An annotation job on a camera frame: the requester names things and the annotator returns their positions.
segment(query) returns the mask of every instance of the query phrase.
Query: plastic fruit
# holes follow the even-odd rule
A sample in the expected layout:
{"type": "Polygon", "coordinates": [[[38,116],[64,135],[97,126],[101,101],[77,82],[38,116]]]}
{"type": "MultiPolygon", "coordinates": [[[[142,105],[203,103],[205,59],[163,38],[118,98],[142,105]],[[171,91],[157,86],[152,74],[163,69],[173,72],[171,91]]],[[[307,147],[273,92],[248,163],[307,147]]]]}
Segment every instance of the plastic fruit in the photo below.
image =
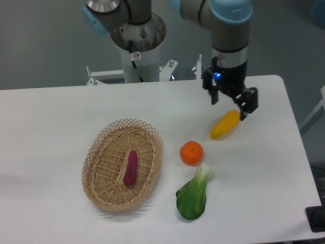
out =
{"type": "Polygon", "coordinates": [[[128,155],[128,163],[124,175],[124,184],[127,187],[132,186],[137,179],[137,166],[138,166],[138,155],[135,151],[131,151],[128,155]]]}
{"type": "Polygon", "coordinates": [[[212,139],[217,139],[226,134],[238,124],[239,120],[240,113],[237,110],[228,111],[210,131],[210,137],[212,139]]]}
{"type": "Polygon", "coordinates": [[[196,164],[203,156],[203,147],[196,141],[188,141],[182,146],[180,155],[185,163],[196,164]]]}

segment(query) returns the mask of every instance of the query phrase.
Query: purple sweet potato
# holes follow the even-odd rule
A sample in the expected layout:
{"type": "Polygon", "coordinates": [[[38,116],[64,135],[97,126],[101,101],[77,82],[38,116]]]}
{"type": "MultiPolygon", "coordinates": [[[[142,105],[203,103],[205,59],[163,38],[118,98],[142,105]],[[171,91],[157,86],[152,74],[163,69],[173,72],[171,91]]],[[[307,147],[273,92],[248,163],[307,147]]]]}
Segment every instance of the purple sweet potato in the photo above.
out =
{"type": "Polygon", "coordinates": [[[135,151],[131,151],[128,155],[128,163],[124,175],[124,184],[127,187],[132,186],[137,179],[137,166],[138,166],[138,156],[135,151]]]}

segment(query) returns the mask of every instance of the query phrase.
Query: black cable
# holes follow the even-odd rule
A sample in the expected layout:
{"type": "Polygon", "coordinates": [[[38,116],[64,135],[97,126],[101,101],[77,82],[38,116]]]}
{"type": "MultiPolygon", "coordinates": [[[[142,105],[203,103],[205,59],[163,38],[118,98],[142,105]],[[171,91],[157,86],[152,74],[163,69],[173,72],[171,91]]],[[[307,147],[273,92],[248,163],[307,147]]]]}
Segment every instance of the black cable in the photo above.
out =
{"type": "Polygon", "coordinates": [[[125,3],[125,6],[126,6],[126,9],[127,9],[127,12],[128,12],[128,19],[131,20],[132,19],[131,6],[130,6],[130,4],[128,3],[127,0],[124,0],[124,3],[125,3]]]}
{"type": "MultiPolygon", "coordinates": [[[[129,53],[132,53],[132,45],[133,45],[133,42],[132,42],[131,40],[129,40],[129,41],[128,41],[128,52],[129,52],[129,53]]],[[[140,82],[143,83],[144,80],[143,80],[141,74],[139,73],[139,70],[137,70],[136,62],[135,62],[135,61],[131,61],[131,63],[132,63],[133,68],[134,68],[134,69],[137,71],[137,73],[138,73],[138,76],[139,76],[139,80],[140,80],[140,82]]]]}
{"type": "Polygon", "coordinates": [[[203,8],[203,5],[205,4],[205,1],[206,0],[202,0],[201,4],[200,4],[200,8],[199,8],[199,12],[198,12],[198,22],[199,22],[199,25],[201,25],[201,12],[202,12],[202,8],[203,8]]]}

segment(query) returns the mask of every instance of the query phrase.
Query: green leafy vegetable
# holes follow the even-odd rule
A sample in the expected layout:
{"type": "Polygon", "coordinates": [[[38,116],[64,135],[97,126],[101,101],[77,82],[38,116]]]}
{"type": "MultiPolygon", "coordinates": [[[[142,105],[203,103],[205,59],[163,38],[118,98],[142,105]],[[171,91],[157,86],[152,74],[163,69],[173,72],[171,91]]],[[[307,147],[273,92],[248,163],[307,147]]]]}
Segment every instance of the green leafy vegetable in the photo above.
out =
{"type": "Polygon", "coordinates": [[[203,214],[207,200],[205,195],[207,180],[211,175],[212,167],[202,163],[198,166],[193,179],[176,192],[176,206],[184,218],[195,220],[203,214]]]}

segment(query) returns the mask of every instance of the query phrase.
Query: orange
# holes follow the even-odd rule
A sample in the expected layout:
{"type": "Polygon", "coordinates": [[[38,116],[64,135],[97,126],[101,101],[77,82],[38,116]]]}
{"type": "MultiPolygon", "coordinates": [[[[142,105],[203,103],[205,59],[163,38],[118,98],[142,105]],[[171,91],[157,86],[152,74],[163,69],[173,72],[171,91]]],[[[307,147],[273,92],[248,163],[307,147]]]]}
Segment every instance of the orange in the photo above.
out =
{"type": "Polygon", "coordinates": [[[179,153],[185,163],[193,165],[202,158],[203,147],[196,141],[188,141],[182,146],[179,153]]]}

